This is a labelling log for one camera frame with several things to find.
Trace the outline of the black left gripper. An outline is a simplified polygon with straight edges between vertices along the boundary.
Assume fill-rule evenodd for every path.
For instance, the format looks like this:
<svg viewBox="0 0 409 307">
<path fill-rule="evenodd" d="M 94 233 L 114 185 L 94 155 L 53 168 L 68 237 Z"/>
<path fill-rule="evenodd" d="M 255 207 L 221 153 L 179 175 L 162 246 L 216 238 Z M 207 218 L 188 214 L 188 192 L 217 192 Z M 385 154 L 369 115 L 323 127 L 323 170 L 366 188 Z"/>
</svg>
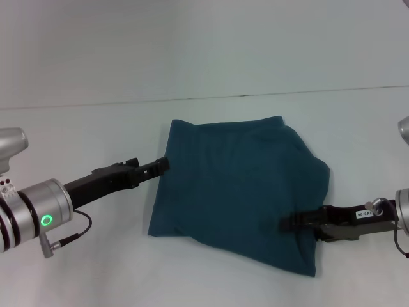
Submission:
<svg viewBox="0 0 409 307">
<path fill-rule="evenodd" d="M 108 194 L 133 189 L 140 183 L 162 176 L 170 170 L 169 160 L 162 157 L 140 166 L 138 158 L 95 169 L 90 175 L 64 185 L 74 209 Z"/>
</svg>

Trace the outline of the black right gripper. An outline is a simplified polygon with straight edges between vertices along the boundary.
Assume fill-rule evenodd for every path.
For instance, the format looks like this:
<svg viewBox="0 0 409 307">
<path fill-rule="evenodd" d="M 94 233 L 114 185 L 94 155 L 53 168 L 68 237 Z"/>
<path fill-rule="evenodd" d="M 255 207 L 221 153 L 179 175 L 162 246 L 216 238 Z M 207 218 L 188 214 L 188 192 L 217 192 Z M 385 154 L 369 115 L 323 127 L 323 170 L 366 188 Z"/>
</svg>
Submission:
<svg viewBox="0 0 409 307">
<path fill-rule="evenodd" d="M 378 215 L 365 205 L 354 207 L 335 207 L 325 205 L 322 209 L 307 212 L 295 212 L 279 221 L 280 232 L 296 232 L 303 229 L 315 229 L 317 241 L 336 242 L 355 241 L 360 236 L 389 232 L 395 229 L 395 202 L 376 200 Z"/>
</svg>

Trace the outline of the teal t-shirt with white lettering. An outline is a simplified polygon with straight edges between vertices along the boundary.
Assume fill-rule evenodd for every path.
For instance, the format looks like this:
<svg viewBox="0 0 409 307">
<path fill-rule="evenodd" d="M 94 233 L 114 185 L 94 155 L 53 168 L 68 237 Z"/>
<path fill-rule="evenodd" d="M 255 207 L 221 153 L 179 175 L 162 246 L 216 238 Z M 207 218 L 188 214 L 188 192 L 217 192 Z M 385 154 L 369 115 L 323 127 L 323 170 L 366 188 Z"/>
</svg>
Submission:
<svg viewBox="0 0 409 307">
<path fill-rule="evenodd" d="M 173 120 L 170 168 L 160 178 L 148 234 L 190 237 L 273 267 L 316 274 L 312 230 L 282 219 L 316 210 L 330 169 L 280 116 L 194 125 Z"/>
</svg>

